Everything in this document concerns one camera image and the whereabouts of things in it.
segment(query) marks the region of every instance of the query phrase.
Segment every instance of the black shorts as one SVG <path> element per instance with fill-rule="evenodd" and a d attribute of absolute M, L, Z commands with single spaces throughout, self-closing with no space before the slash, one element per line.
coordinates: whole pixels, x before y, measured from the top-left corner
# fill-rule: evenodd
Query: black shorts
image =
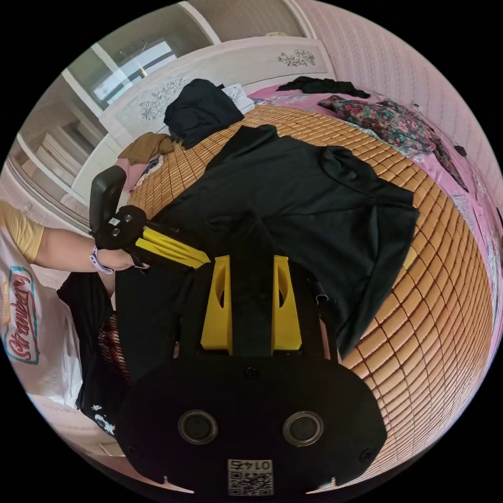
<path fill-rule="evenodd" d="M 114 313 L 108 292 L 96 272 L 72 272 L 58 296 L 70 308 L 80 342 L 83 383 L 76 405 L 113 436 L 128 385 L 106 362 L 99 346 L 100 329 Z"/>

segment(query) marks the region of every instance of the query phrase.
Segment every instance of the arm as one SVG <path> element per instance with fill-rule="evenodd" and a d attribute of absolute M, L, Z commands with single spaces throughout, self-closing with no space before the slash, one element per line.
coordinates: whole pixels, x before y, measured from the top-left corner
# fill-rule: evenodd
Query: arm
<path fill-rule="evenodd" d="M 96 272 L 89 256 L 94 239 L 65 229 L 43 229 L 42 239 L 34 264 L 48 269 L 69 272 Z M 124 250 L 100 250 L 100 263 L 116 271 L 132 267 L 133 259 Z"/>
<path fill-rule="evenodd" d="M 0 200 L 0 225 L 9 231 L 14 243 L 30 263 L 68 272 L 96 272 L 89 259 L 94 240 L 72 231 L 43 227 Z M 133 265 L 123 250 L 100 250 L 100 263 L 109 269 L 122 270 Z"/>

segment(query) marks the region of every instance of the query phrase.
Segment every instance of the headboard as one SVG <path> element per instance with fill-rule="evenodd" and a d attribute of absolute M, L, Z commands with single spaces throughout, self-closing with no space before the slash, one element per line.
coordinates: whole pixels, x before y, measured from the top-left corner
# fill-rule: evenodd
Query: headboard
<path fill-rule="evenodd" d="M 125 148 L 138 136 L 161 131 L 166 107 L 192 79 L 215 85 L 240 83 L 249 94 L 300 75 L 334 79 L 319 40 L 301 37 L 254 37 L 205 47 L 166 64 L 128 89 L 100 117 Z"/>

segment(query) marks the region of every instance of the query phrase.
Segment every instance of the yellow sleeve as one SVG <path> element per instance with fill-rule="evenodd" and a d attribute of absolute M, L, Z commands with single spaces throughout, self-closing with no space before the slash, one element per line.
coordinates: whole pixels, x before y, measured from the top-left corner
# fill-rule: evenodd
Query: yellow sleeve
<path fill-rule="evenodd" d="M 7 228 L 19 251 L 32 264 L 40 248 L 43 226 L 25 217 L 20 210 L 5 201 L 0 201 L 0 226 Z"/>

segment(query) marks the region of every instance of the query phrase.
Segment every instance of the hand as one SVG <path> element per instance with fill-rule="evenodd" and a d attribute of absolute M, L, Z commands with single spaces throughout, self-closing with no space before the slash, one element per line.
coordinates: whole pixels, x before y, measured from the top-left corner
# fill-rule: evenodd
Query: hand
<path fill-rule="evenodd" d="M 123 271 L 130 267 L 136 267 L 132 256 L 124 250 L 99 250 L 98 260 L 100 264 L 114 271 Z M 147 269 L 148 266 L 139 267 L 139 269 Z"/>

